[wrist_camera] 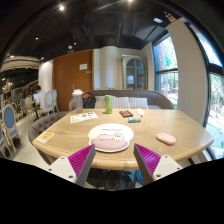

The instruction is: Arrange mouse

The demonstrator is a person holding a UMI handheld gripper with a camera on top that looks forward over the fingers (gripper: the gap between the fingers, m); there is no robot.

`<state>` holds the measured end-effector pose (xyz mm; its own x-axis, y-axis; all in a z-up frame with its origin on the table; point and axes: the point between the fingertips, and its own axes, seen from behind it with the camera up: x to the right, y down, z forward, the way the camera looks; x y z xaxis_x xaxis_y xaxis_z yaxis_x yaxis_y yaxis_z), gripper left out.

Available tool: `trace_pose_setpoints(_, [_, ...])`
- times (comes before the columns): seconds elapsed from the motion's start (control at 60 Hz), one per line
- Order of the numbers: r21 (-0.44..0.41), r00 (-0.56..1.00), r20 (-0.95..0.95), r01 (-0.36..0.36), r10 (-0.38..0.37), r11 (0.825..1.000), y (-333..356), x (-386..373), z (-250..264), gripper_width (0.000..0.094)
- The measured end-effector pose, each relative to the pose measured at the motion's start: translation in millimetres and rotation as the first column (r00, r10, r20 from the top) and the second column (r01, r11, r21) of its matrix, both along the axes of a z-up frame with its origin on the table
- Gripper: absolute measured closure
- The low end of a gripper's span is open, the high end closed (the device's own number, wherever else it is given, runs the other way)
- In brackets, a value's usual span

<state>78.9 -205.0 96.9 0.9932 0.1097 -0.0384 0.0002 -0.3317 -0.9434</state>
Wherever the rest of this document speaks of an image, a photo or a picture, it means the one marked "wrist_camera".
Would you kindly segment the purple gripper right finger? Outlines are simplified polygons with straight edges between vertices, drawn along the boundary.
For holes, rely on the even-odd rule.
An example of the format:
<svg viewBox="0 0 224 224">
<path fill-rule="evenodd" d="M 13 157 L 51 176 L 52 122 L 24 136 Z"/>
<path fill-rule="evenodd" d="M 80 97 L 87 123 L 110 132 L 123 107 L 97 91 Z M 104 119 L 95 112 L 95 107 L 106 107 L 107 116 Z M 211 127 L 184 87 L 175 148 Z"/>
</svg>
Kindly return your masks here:
<svg viewBox="0 0 224 224">
<path fill-rule="evenodd" d="M 182 169 L 169 155 L 160 156 L 139 144 L 134 145 L 134 156 L 145 185 Z"/>
</svg>

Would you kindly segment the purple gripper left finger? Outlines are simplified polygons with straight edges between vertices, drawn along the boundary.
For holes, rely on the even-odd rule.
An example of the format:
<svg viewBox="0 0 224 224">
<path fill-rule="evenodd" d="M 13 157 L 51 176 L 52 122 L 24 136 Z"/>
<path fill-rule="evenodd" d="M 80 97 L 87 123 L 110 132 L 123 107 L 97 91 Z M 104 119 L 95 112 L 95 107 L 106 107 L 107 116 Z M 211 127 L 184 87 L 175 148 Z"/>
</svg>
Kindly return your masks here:
<svg viewBox="0 0 224 224">
<path fill-rule="evenodd" d="M 95 145 L 87 146 L 69 157 L 61 156 L 47 171 L 65 180 L 84 186 L 95 156 Z"/>
</svg>

